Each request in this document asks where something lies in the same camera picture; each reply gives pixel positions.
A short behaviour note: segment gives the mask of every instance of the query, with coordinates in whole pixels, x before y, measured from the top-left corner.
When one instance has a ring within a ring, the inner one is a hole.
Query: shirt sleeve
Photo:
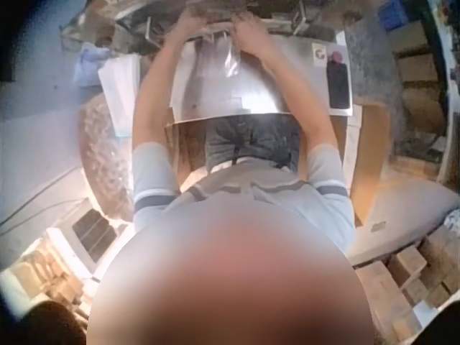
[[[329,144],[317,146],[307,158],[307,169],[307,183],[321,194],[338,229],[335,242],[345,252],[354,241],[356,228],[339,151]]]
[[[140,231],[180,194],[169,154],[161,144],[146,142],[132,156],[134,228]]]

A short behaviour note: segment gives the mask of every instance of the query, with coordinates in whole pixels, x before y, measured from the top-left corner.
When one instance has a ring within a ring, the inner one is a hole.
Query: man
[[[137,97],[132,166],[134,224],[137,231],[148,226],[164,212],[178,206],[211,200],[216,195],[244,195],[300,214],[345,252],[354,238],[354,212],[344,187],[337,140],[328,112],[273,43],[262,23],[248,13],[234,17],[233,23],[236,46],[259,58],[273,74],[288,108],[306,134],[308,181],[302,183],[296,177],[295,171],[286,168],[295,170],[295,163],[286,162],[289,160],[286,157],[289,158],[291,152],[288,150],[292,145],[285,146],[283,156],[279,153],[279,140],[276,140],[280,136],[278,133],[272,134],[273,140],[265,140],[271,134],[267,132],[276,132],[276,126],[285,124],[285,121],[279,121],[282,116],[275,117],[278,122],[274,126],[267,125],[268,121],[273,121],[273,116],[268,115],[266,116],[270,120],[251,124],[253,127],[260,125],[264,128],[258,131],[256,128],[255,138],[246,141],[236,133],[239,124],[230,117],[219,120],[208,130],[209,135],[206,137],[208,170],[213,172],[219,165],[229,167],[209,175],[184,194],[179,194],[179,186],[165,147],[165,120],[182,47],[187,38],[205,24],[203,19],[186,12],[168,35],[165,46],[152,63]],[[225,132],[226,136],[216,136],[218,132]],[[252,145],[251,141],[254,140],[259,142]]]
[[[287,161],[270,160],[282,155],[267,153],[271,146],[261,137],[269,134],[254,129],[257,138],[232,142],[240,124],[230,121],[211,128],[207,155],[228,155],[230,146],[230,157],[220,160],[232,162],[179,194],[164,122],[182,46],[204,25],[184,13],[139,90],[133,131],[139,232],[104,275],[88,344],[372,343],[364,291],[339,251],[354,237],[353,208],[328,114],[257,19],[243,14],[233,22],[235,43],[271,71],[307,134],[308,183]],[[231,157],[233,147],[244,159]]]

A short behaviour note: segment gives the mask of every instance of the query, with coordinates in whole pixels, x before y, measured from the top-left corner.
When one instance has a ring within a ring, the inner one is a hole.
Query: printed label
[[[318,43],[312,43],[313,48],[313,65],[316,67],[326,67],[328,64],[328,55],[326,47]]]

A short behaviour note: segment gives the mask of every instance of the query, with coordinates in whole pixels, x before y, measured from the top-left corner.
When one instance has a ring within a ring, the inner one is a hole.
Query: floor
[[[101,90],[73,83],[79,46],[64,45],[59,30],[85,3],[46,1],[15,42],[15,81],[0,85],[0,222],[64,176],[0,226],[0,270],[86,196],[78,110]]]

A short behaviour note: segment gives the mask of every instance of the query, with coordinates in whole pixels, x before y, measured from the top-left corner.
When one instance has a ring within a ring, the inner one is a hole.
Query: plastic bag
[[[200,77],[230,78],[238,74],[241,55],[228,32],[215,32],[197,41]]]
[[[73,82],[81,88],[101,85],[98,70],[111,56],[109,48],[97,48],[91,43],[83,43],[80,57],[75,65]]]

